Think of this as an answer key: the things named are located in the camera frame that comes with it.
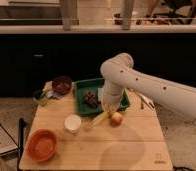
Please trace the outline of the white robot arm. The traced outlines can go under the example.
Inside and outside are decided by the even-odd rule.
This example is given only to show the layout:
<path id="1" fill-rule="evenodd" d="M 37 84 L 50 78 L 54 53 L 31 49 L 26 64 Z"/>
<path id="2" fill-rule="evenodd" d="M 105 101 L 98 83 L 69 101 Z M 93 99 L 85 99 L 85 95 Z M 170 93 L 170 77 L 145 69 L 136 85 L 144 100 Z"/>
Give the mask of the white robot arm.
<path id="1" fill-rule="evenodd" d="M 196 125 L 196 88 L 143 74 L 133 69 L 128 53 L 120 53 L 102 63 L 104 78 L 101 103 L 103 110 L 114 113 L 125 88 L 133 89 L 174 112 L 181 113 Z"/>

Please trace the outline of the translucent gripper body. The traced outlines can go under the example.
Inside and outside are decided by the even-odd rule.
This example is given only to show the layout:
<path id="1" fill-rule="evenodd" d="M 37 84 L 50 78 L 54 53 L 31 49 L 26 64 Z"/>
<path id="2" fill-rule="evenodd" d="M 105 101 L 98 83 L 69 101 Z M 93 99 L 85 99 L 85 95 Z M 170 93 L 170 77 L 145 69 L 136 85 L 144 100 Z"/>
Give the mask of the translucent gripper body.
<path id="1" fill-rule="evenodd" d="M 111 116 L 117 112 L 120 104 L 119 103 L 109 103 L 106 100 L 101 102 L 103 111 L 108 115 Z"/>

